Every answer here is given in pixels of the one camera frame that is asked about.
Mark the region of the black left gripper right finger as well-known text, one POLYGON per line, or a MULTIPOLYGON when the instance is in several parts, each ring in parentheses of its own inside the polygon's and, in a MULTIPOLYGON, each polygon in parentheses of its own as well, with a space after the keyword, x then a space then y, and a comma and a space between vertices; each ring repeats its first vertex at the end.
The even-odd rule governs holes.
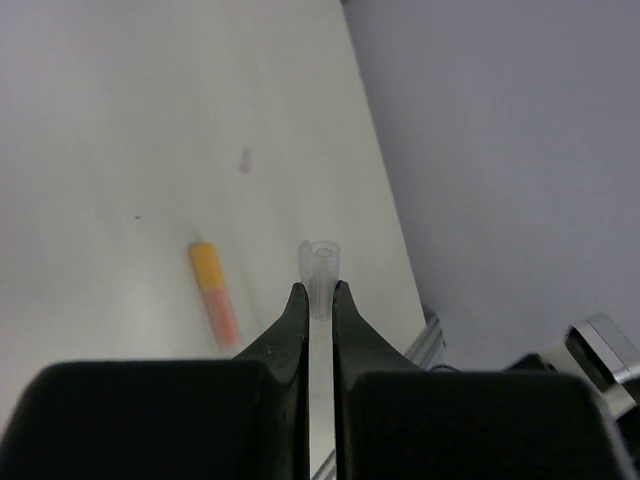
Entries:
POLYGON ((631 479, 595 389, 543 370, 426 371, 333 297, 336 474, 341 479, 631 479))

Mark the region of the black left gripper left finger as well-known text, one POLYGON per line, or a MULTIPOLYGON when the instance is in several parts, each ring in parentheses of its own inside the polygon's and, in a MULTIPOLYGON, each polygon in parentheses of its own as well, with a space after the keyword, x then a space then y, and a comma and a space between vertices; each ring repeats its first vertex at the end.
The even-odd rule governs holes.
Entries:
POLYGON ((309 301, 226 360, 57 363, 1 439, 5 479, 305 479, 309 301))

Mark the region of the orange marker pen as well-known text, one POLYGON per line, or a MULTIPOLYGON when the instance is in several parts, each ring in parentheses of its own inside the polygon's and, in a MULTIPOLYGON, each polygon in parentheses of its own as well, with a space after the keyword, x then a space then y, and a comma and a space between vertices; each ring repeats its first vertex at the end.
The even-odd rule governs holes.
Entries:
POLYGON ((205 290, 203 299, 218 346, 234 349, 241 343, 241 334, 231 298, 225 287, 205 290))

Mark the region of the clear pen cap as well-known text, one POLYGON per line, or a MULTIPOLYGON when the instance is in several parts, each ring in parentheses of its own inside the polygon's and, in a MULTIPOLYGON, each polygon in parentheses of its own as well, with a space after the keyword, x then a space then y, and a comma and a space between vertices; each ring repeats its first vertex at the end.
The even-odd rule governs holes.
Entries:
POLYGON ((332 317, 333 296, 339 281, 340 248, 331 241, 303 241, 298 247, 298 269, 309 299, 310 316, 332 317))

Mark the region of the small pink pen cap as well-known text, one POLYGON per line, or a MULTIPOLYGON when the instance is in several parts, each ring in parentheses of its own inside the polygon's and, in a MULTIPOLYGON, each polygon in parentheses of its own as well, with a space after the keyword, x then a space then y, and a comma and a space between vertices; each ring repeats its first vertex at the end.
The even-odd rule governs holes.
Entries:
POLYGON ((241 160, 239 164, 239 170, 243 174, 248 174, 252 168, 252 150, 250 147, 245 147, 241 153, 241 160))

